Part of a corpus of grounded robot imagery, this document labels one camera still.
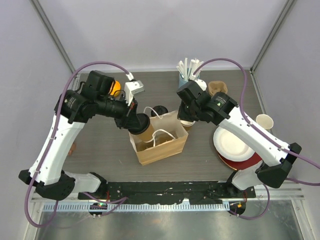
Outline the black coffee cup lid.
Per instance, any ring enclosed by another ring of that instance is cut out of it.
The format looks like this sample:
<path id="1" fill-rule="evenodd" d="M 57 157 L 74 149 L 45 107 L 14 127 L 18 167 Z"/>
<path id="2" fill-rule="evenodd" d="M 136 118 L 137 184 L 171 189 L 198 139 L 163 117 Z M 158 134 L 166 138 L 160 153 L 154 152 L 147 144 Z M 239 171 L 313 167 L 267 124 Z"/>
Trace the black coffee cup lid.
<path id="1" fill-rule="evenodd" d="M 138 113 L 137 121 L 134 124 L 134 127 L 129 130 L 129 132 L 134 135 L 142 134 L 148 129 L 150 123 L 151 121 L 148 115 L 145 113 Z"/>

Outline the stack of paper cups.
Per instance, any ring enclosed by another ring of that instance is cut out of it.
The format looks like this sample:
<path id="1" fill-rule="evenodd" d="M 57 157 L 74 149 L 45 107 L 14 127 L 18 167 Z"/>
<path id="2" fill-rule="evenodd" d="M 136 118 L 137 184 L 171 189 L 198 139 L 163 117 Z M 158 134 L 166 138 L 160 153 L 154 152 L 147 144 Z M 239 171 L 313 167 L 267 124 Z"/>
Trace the stack of paper cups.
<path id="1" fill-rule="evenodd" d="M 192 128 L 192 126 L 195 124 L 195 121 L 180 120 L 180 123 L 182 127 L 188 132 Z"/>

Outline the cardboard cup carrier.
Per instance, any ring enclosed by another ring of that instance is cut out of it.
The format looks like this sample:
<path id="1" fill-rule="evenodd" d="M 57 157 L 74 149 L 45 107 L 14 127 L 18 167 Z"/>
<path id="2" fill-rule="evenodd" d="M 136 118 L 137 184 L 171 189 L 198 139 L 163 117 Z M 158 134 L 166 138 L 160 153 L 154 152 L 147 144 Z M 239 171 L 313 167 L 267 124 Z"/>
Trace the cardboard cup carrier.
<path id="1" fill-rule="evenodd" d="M 216 93 L 222 92 L 227 94 L 228 88 L 223 81 L 210 81 L 207 85 L 208 93 L 213 97 Z"/>

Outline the brown paper bag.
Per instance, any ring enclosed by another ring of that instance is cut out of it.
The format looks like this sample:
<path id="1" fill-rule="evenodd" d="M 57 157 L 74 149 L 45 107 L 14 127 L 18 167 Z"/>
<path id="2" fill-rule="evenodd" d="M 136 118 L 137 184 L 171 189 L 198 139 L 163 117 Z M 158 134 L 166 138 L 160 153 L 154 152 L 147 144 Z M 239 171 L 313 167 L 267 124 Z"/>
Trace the brown paper bag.
<path id="1" fill-rule="evenodd" d="M 147 109 L 152 110 L 147 106 L 143 111 L 146 112 Z M 183 151 L 189 133 L 183 128 L 177 115 L 175 110 L 150 117 L 150 124 L 154 128 L 150 142 L 141 141 L 140 134 L 129 133 L 130 143 L 141 165 L 151 164 Z"/>

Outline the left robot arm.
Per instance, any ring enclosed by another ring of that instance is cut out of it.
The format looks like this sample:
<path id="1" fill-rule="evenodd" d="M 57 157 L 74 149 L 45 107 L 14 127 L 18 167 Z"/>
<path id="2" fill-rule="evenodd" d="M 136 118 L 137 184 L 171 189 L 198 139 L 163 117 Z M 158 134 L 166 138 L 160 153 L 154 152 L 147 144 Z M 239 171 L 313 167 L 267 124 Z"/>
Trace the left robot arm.
<path id="1" fill-rule="evenodd" d="M 144 91 L 143 83 L 132 79 L 118 91 L 115 83 L 113 77 L 92 70 L 77 90 L 69 89 L 59 98 L 56 105 L 61 109 L 54 109 L 51 130 L 38 158 L 32 167 L 18 175 L 41 197 L 62 201 L 73 193 L 79 197 L 89 193 L 100 200 L 106 195 L 108 183 L 99 174 L 76 174 L 62 169 L 77 135 L 95 115 L 113 118 L 119 129 L 131 134 L 140 135 L 151 126 L 146 114 L 137 113 L 138 102 L 134 98 Z"/>

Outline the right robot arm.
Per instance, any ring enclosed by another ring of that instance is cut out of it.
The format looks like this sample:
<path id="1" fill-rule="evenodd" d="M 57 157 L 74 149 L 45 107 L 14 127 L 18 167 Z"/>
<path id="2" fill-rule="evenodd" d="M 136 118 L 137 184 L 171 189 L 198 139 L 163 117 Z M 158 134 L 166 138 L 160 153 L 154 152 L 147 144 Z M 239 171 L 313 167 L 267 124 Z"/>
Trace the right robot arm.
<path id="1" fill-rule="evenodd" d="M 243 170 L 235 171 L 226 184 L 226 193 L 238 197 L 249 187 L 265 184 L 279 188 L 287 179 L 302 150 L 297 143 L 277 139 L 246 114 L 241 113 L 238 103 L 226 93 L 214 96 L 203 90 L 196 81 L 189 81 L 177 90 L 181 99 L 177 118 L 194 122 L 213 123 L 242 140 L 261 157 L 261 162 Z"/>

